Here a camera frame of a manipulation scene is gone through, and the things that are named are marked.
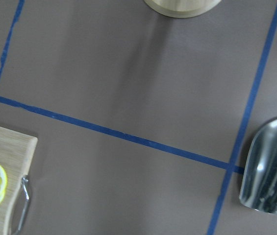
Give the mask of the metal scoop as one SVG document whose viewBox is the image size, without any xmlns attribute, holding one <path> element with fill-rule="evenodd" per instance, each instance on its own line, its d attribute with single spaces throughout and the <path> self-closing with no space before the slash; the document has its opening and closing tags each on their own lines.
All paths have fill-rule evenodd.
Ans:
<svg viewBox="0 0 277 235">
<path fill-rule="evenodd" d="M 253 137 L 239 200 L 245 207 L 277 215 L 277 118 L 263 124 Z"/>
</svg>

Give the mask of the bamboo cutting board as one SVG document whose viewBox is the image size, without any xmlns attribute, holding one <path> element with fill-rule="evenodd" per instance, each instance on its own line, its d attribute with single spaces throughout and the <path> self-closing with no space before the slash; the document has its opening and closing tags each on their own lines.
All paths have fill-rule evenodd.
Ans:
<svg viewBox="0 0 277 235">
<path fill-rule="evenodd" d="M 20 234 L 31 200 L 28 173 L 37 138 L 0 127 L 0 165 L 7 174 L 5 197 L 0 203 L 0 235 Z M 16 204 L 24 199 L 17 228 L 12 229 Z"/>
</svg>

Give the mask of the wooden stand base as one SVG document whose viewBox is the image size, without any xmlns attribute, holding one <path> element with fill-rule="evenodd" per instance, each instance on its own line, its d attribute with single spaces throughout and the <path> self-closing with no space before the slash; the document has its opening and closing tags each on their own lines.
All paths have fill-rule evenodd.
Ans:
<svg viewBox="0 0 277 235">
<path fill-rule="evenodd" d="M 191 18 L 217 6 L 221 0 L 144 0 L 157 13 L 172 18 Z"/>
</svg>

